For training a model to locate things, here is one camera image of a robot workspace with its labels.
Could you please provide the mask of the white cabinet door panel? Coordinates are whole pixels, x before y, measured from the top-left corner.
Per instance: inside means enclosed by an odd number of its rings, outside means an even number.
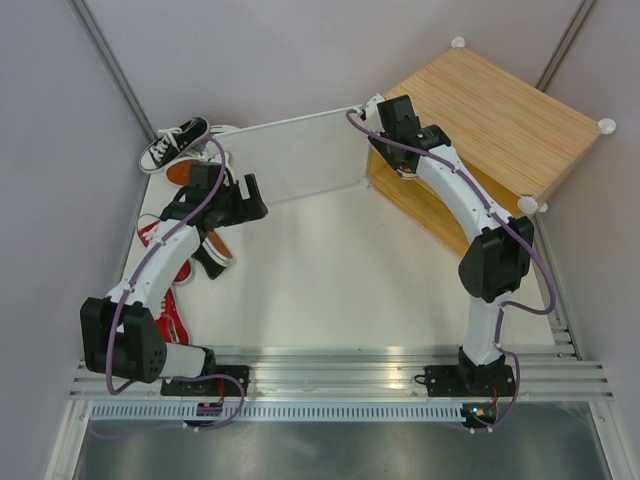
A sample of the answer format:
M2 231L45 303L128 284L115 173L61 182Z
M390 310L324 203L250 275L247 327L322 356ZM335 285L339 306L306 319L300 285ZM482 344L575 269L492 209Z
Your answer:
M275 204L358 183L367 137L338 109L239 129L216 137L238 176L253 173L265 203Z

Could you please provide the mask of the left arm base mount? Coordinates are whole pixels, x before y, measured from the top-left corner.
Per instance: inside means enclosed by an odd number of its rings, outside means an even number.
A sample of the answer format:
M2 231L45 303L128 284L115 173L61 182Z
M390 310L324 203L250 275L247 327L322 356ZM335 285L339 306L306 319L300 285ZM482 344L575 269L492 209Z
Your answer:
M215 374L234 378L244 390L250 383L250 367L248 365L219 365ZM198 382L172 380L171 382L162 382L160 395L165 397L239 398L240 388L231 380L220 377Z

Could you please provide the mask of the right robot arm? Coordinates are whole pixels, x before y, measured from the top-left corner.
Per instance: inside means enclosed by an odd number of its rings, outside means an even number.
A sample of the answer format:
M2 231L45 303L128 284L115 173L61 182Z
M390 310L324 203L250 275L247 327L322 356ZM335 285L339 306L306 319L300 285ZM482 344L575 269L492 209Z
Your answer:
M401 178L427 183L469 243L458 265L460 282L470 296L466 337L456 364L425 368L429 396L512 396L513 370L495 335L501 304L511 299L529 272L532 222L514 218L490 197L444 131L421 125L408 96L376 96L366 114L375 120L369 137L374 148Z

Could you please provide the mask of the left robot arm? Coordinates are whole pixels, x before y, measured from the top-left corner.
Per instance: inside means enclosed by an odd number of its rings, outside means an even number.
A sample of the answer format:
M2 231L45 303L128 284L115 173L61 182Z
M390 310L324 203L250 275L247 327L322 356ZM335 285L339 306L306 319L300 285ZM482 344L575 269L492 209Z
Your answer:
M120 392L115 378L127 385L175 379L198 396L216 389L214 352L166 342L156 320L180 268L210 232L268 213L255 175L228 180L227 172L224 164L192 165L188 184L162 210L156 235L133 272L104 297L89 297L81 306L86 367L105 375L111 394Z

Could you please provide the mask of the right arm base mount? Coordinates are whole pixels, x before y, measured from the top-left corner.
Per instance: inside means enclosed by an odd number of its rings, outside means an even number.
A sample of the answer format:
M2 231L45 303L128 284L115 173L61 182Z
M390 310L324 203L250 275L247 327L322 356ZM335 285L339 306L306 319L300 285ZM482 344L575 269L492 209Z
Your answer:
M511 397L515 377L509 365L428 365L413 380L430 398Z

